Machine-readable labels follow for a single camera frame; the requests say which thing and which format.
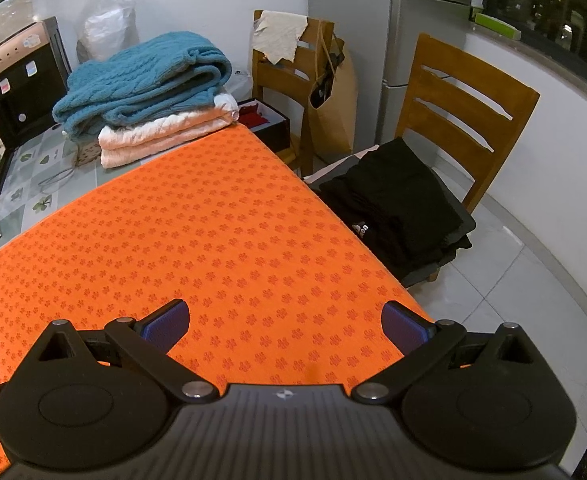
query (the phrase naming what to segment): wooden chair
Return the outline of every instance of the wooden chair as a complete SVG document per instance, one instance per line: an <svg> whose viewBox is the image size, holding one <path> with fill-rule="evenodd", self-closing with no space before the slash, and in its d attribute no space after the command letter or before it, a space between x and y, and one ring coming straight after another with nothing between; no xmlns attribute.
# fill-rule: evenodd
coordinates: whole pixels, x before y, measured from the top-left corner
<svg viewBox="0 0 587 480"><path fill-rule="evenodd" d="M256 10L254 21L262 16L262 10ZM308 18L308 25L301 40L309 48L298 46L293 62L281 60L278 65L270 63L262 52L253 51L253 97L263 100L263 89L269 88L293 99L304 107L299 149L289 148L278 153L281 160L290 168L301 168L302 176L313 173L313 140L309 127L307 106L309 95L318 75L324 73L327 55L321 47L320 38L331 45L334 23Z"/></svg>
<svg viewBox="0 0 587 480"><path fill-rule="evenodd" d="M433 72L439 70L500 105L511 119ZM462 201L471 213L523 132L540 94L510 75L449 44L420 34L396 137L407 129L451 155L474 179ZM473 129L490 149L424 103L431 103Z"/></svg>

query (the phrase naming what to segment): brown paper bag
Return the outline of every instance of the brown paper bag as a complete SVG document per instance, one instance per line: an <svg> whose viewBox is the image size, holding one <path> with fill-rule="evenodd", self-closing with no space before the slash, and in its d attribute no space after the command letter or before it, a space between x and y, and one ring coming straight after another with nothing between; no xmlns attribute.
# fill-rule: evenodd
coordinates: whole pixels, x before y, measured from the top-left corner
<svg viewBox="0 0 587 480"><path fill-rule="evenodd" d="M335 37L334 42L345 58L337 69L329 63L334 77L331 95L317 108L309 100L308 115L314 152L339 155L353 151L358 81L345 42ZM328 59L329 50L321 35L320 43ZM325 74L322 74L317 77L312 93L321 84L324 76Z"/></svg>

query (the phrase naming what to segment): orange patterned mat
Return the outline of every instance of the orange patterned mat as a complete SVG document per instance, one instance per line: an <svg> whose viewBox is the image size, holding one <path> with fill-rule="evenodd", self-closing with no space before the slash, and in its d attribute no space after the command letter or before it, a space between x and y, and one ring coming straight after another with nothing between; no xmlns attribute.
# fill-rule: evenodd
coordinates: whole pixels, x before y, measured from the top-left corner
<svg viewBox="0 0 587 480"><path fill-rule="evenodd" d="M227 383L342 383L401 354L381 330L395 299L427 315L244 126L84 195L0 249L0 382L46 324L190 308L171 357ZM7 464L0 448L0 470Z"/></svg>

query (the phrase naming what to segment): folded black clothes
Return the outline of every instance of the folded black clothes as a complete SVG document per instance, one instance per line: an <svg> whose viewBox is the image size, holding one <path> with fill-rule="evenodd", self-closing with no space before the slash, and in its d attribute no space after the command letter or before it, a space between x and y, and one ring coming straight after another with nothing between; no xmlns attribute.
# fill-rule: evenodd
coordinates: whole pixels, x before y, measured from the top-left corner
<svg viewBox="0 0 587 480"><path fill-rule="evenodd" d="M398 279L469 244L468 238L448 240L462 219L401 138L321 184L319 195Z"/></svg>

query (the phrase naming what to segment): refrigerator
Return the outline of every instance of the refrigerator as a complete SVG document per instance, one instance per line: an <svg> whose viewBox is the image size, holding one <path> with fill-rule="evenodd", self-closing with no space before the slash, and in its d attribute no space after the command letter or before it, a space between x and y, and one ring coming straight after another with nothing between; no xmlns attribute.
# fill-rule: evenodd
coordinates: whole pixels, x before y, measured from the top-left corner
<svg viewBox="0 0 587 480"><path fill-rule="evenodd" d="M354 151L393 139L421 32L464 48L471 0L309 0L309 16L336 23L358 76ZM408 132L425 162L436 148Z"/></svg>

